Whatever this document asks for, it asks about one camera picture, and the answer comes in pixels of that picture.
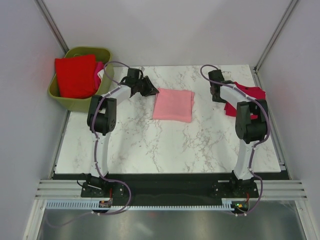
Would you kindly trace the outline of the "light pink t shirt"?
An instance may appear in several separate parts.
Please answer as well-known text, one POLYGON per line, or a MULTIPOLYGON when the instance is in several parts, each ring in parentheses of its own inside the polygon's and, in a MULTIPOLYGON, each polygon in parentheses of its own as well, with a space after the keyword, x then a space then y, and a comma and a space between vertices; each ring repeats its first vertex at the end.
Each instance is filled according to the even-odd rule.
POLYGON ((152 119, 191 123, 195 93, 191 90, 158 88, 152 119))

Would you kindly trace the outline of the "crimson t shirt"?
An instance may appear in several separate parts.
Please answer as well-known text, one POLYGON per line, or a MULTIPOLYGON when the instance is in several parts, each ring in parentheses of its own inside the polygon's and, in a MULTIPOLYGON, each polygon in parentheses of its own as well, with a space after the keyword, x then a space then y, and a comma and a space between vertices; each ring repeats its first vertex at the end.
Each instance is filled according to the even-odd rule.
MULTIPOLYGON (((238 89, 240 89, 242 92, 246 93, 252 98, 256 98, 257 100, 265 100, 266 99, 266 92, 263 91, 260 87, 254 86, 244 86, 239 84, 238 82, 234 83, 238 89)), ((236 108, 233 107, 229 102, 225 103, 225 114, 230 117, 236 117, 237 111, 236 108)))

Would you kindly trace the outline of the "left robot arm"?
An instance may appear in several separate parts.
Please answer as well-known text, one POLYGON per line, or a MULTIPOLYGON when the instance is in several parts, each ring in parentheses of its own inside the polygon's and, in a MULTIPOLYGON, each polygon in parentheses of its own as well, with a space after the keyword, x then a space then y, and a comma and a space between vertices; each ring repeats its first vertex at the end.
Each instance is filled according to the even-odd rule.
POLYGON ((103 95, 91 98, 87 114, 87 125, 93 135, 93 167, 90 174, 96 178, 107 179, 108 148, 112 131, 117 124, 117 107, 136 93, 143 97, 159 93, 150 78, 138 68, 130 67, 119 85, 103 95))

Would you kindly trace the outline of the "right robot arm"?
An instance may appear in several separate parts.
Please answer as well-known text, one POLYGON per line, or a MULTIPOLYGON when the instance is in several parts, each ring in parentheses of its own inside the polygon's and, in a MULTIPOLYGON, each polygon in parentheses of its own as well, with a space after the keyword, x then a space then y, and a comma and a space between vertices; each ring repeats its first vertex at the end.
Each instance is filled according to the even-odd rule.
POLYGON ((259 87, 241 85, 225 80, 222 71, 212 70, 208 73, 212 101, 224 103, 225 114, 235 117, 235 132, 240 139, 239 153, 233 174, 236 178, 229 184, 229 191, 235 197, 247 191, 247 181, 253 177, 252 150, 255 144, 263 141, 268 133, 268 113, 266 93, 259 87))

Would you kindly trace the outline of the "white cloth in bin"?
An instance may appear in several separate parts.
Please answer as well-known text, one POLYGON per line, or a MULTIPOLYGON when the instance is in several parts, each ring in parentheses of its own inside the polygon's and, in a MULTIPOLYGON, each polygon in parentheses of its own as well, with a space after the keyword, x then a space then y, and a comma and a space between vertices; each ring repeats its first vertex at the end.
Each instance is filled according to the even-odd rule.
POLYGON ((104 70, 100 70, 98 73, 97 73, 97 76, 99 77, 100 80, 103 79, 103 76, 104 76, 104 70))

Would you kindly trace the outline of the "magenta shirt in bin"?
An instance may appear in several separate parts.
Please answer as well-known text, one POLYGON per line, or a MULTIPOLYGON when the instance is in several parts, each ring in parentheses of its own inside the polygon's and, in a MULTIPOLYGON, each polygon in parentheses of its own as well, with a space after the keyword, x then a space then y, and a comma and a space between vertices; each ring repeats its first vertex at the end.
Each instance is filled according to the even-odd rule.
POLYGON ((102 61, 97 61, 94 74, 93 74, 93 83, 96 91, 100 87, 101 81, 103 79, 103 75, 104 75, 104 64, 102 61))

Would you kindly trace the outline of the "olive green bin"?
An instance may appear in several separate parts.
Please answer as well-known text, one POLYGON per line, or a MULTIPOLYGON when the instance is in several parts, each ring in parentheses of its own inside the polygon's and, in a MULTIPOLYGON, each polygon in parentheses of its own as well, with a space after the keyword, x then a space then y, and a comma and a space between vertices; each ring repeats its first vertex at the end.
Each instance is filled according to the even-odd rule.
MULTIPOLYGON (((104 47, 92 47, 92 46, 78 46, 71 48, 65 56, 62 58, 62 60, 66 59, 74 59, 79 58, 82 56, 87 55, 94 55, 95 59, 98 62, 102 62, 103 64, 106 64, 112 59, 112 53, 104 47)), ((102 95, 108 92, 111 86, 111 80, 107 76, 103 76, 101 83, 99 85, 99 88, 95 92, 97 95, 102 95)), ((60 93, 60 88, 58 84, 58 77, 57 74, 54 74, 54 77, 52 78, 48 90, 48 95, 56 100, 58 103, 60 103, 63 107, 65 107, 69 111, 74 112, 83 112, 87 113, 90 106, 91 97, 87 98, 68 98, 68 97, 62 97, 60 93)))

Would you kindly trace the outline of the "bright red folded shirt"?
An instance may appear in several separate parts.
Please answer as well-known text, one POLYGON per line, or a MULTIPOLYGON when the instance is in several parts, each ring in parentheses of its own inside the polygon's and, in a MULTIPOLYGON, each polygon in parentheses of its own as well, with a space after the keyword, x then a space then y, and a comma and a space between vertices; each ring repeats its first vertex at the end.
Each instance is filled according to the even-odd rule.
POLYGON ((61 97, 86 99, 97 92, 94 80, 95 55, 57 58, 54 61, 54 66, 61 97))

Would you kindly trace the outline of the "right aluminium corner post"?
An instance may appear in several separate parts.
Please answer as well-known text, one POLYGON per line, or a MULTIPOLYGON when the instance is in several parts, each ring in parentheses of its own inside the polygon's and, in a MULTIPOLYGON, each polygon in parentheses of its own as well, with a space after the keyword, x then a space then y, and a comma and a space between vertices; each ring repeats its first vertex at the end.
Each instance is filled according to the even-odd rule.
POLYGON ((279 20, 275 30, 273 31, 266 47, 264 48, 261 56, 259 57, 255 66, 252 67, 252 70, 255 74, 257 74, 259 72, 259 70, 261 69, 263 63, 265 62, 269 53, 271 52, 271 50, 275 46, 278 38, 280 37, 282 31, 284 30, 285 26, 289 22, 292 14, 294 13, 294 11, 299 3, 300 3, 300 0, 290 0, 289 1, 288 6, 286 7, 282 17, 280 18, 280 20, 279 20))

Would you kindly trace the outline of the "aluminium corner post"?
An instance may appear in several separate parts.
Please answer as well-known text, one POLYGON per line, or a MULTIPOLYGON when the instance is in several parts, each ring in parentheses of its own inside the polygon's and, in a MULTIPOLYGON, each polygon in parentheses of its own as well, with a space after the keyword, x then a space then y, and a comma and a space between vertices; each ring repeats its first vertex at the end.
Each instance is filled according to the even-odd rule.
POLYGON ((264 48, 261 56, 259 57, 255 66, 252 67, 252 70, 255 74, 257 74, 259 72, 259 70, 261 69, 263 63, 265 62, 269 53, 271 52, 271 50, 275 46, 278 38, 280 37, 282 31, 284 30, 285 26, 289 22, 292 14, 294 13, 294 11, 299 3, 300 3, 300 0, 290 0, 289 1, 288 6, 286 7, 282 17, 280 18, 280 20, 279 20, 275 30, 273 31, 266 47, 264 48))
POLYGON ((47 7, 45 1, 34 0, 34 2, 37 5, 43 18, 45 19, 47 25, 49 26, 51 32, 53 33, 62 51, 66 54, 70 50, 70 48, 68 47, 67 42, 65 41, 63 35, 61 34, 61 31, 59 30, 58 25, 56 24, 52 14, 50 13, 50 10, 47 7))

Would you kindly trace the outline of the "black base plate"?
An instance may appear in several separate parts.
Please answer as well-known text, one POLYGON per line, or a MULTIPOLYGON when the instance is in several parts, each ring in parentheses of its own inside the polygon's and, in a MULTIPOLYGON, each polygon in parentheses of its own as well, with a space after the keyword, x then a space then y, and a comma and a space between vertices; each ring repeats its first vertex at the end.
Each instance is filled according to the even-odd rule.
POLYGON ((106 180, 87 174, 84 179, 81 197, 111 198, 120 206, 217 204, 259 197, 254 178, 236 180, 231 173, 108 174, 106 180))

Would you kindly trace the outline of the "left aluminium corner post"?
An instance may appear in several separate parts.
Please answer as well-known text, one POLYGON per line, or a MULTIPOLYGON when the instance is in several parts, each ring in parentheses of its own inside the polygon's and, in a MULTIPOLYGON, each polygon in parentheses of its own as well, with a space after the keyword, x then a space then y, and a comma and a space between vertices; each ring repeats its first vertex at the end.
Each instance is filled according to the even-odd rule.
POLYGON ((45 1, 34 0, 34 2, 37 5, 43 18, 45 19, 47 25, 49 26, 51 32, 53 33, 62 51, 66 54, 70 50, 70 48, 68 47, 67 42, 65 41, 63 35, 61 34, 61 31, 59 30, 58 25, 56 24, 52 14, 50 13, 50 10, 47 7, 45 1))

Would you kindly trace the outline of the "aluminium rail frame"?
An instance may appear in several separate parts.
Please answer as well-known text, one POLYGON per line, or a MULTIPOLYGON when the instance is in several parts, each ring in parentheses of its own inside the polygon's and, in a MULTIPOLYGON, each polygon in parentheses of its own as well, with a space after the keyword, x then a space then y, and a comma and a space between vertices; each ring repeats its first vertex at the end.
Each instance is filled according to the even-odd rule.
MULTIPOLYGON (((211 101, 200 66, 146 66, 144 74, 156 87, 195 92, 192 122, 152 120, 154 96, 124 101, 108 145, 109 174, 230 174, 239 152, 235 118, 225 115, 224 104, 211 101)), ((87 114, 70 112, 61 139, 52 180, 41 180, 35 197, 87 200, 75 180, 82 183, 93 163, 87 114)), ((306 199, 301 181, 289 179, 274 139, 254 154, 253 169, 263 178, 261 200, 306 199)))

